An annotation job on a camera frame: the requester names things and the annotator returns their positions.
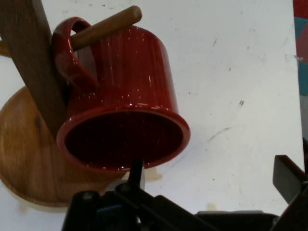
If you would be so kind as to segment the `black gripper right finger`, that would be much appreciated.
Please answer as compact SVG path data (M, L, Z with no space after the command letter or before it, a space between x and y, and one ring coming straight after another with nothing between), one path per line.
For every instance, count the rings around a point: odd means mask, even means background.
M288 156L274 159L273 184L288 207L272 227L273 231L308 229L308 176Z

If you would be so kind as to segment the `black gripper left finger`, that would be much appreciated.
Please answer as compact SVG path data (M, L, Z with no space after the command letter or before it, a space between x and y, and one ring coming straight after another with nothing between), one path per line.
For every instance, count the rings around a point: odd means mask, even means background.
M70 203L64 231L198 231L196 216L163 197L144 190L144 164L134 160L127 182L100 195L76 193Z

